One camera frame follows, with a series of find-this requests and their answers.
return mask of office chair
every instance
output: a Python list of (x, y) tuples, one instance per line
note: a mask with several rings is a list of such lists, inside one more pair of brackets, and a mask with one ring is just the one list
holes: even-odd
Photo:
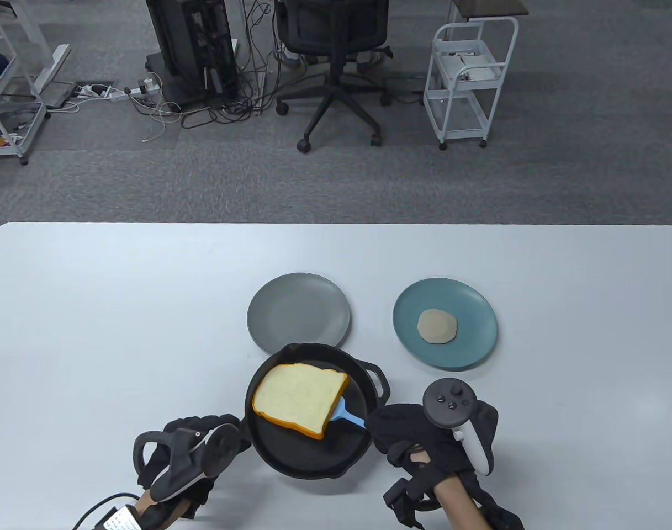
[[(374, 8), (377, 22), (373, 31), (363, 35), (351, 35), (353, 33), (354, 17), (358, 16), (359, 8), (364, 6)], [(336, 100), (345, 104), (373, 129), (371, 146), (382, 144), (378, 122), (351, 95), (381, 93), (383, 97), (380, 101), (383, 105), (387, 105), (390, 100), (385, 97), (386, 91), (378, 86), (359, 86), (344, 83), (341, 81), (341, 76), (343, 76), (343, 68), (348, 61), (348, 55), (356, 54), (359, 51), (375, 50), (383, 51), (387, 56), (392, 57), (389, 47), (378, 48), (387, 39), (388, 9), (389, 0), (282, 0), (282, 2), (276, 2), (277, 31), (287, 50), (301, 55), (328, 56), (330, 63), (329, 72), (326, 74), (326, 82), (323, 85), (302, 88), (285, 94), (278, 93), (276, 97), (276, 111), (280, 116), (285, 116), (289, 112), (289, 106), (285, 103), (286, 100), (322, 98), (316, 113), (311, 117), (311, 121), (304, 131), (304, 138), (297, 143), (299, 151), (306, 154), (311, 150), (309, 136), (326, 113), (326, 110), (331, 106), (331, 103)], [(330, 31), (323, 40), (316, 42), (302, 36), (303, 28), (300, 25), (300, 15), (306, 12), (310, 12), (311, 16), (313, 16), (313, 13), (318, 13), (328, 20)]]

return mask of blue spatula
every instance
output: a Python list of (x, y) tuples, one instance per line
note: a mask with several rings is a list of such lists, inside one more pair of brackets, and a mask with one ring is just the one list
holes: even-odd
[(346, 398), (343, 396), (338, 399), (334, 413), (331, 415), (331, 421), (333, 420), (348, 420), (351, 423), (355, 423), (356, 426), (366, 428), (365, 420), (358, 416), (353, 416), (353, 414), (346, 411)]

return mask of white rolling cart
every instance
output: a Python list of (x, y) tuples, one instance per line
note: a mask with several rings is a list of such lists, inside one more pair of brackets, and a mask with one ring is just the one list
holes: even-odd
[[(505, 21), (513, 27), (510, 45), (502, 61), (493, 56), (482, 38), (485, 25), (495, 21)], [(449, 40), (447, 35), (455, 33), (457, 28), (477, 28), (477, 37)], [(424, 106), (439, 138), (440, 150), (444, 151), (446, 141), (453, 139), (480, 138), (480, 147), (487, 145), (490, 124), (495, 116), (519, 28), (517, 19), (500, 16), (445, 24), (434, 35), (424, 86)], [(495, 90), (495, 98), (486, 116), (475, 91), (490, 89)]]
[(19, 112), (30, 114), (25, 127), (20, 131), (22, 134), (17, 134), (15, 131), (9, 131), (8, 127), (5, 127), (3, 119), (0, 116), (0, 137), (2, 137), (2, 139), (4, 139), (5, 143), (7, 144), (5, 146), (0, 146), (0, 156), (16, 155), (19, 158), (19, 162), (22, 164), (22, 166), (26, 166), (28, 164), (28, 160), (25, 157), (25, 154), (31, 146), (34, 136), (36, 135), (41, 125), (41, 122), (44, 118), (51, 117), (51, 114), (46, 110), (46, 106), (44, 105), (44, 102), (42, 101), (41, 96), (39, 95), (39, 91), (34, 85), (32, 78), (21, 64), (19, 56), (17, 55), (14, 46), (9, 40), (7, 32), (5, 32), (2, 23), (0, 23), (0, 38), (2, 38), (5, 43), (7, 43), (7, 49), (10, 52), (10, 56), (8, 56), (9, 63), (7, 64), (7, 67), (4, 69), (2, 74), (0, 74), (0, 96), (5, 91), (5, 88), (8, 86), (9, 82), (15, 76), (17, 71), (21, 70), (27, 83), (29, 83), (31, 94), (35, 98), (35, 103), (31, 104), (8, 104), (11, 107), (11, 109), (8, 110), (9, 113), (15, 113), (16, 111), (14, 107), (18, 107)]

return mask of teal plate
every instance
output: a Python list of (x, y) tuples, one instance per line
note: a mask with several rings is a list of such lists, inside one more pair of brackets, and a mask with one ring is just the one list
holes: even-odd
[[(432, 308), (456, 317), (454, 340), (429, 344), (421, 338), (419, 315)], [(498, 339), (498, 320), (488, 301), (474, 288), (449, 278), (427, 278), (402, 291), (394, 304), (392, 323), (409, 353), (442, 369), (474, 368), (487, 359)]]

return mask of vr controller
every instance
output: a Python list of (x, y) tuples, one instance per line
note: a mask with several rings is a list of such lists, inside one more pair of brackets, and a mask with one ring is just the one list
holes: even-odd
[(493, 472), (493, 437), (498, 411), (479, 401), (461, 379), (444, 378), (427, 387), (422, 400), (424, 414), (435, 426), (451, 429), (461, 442), (474, 469), (483, 476)]

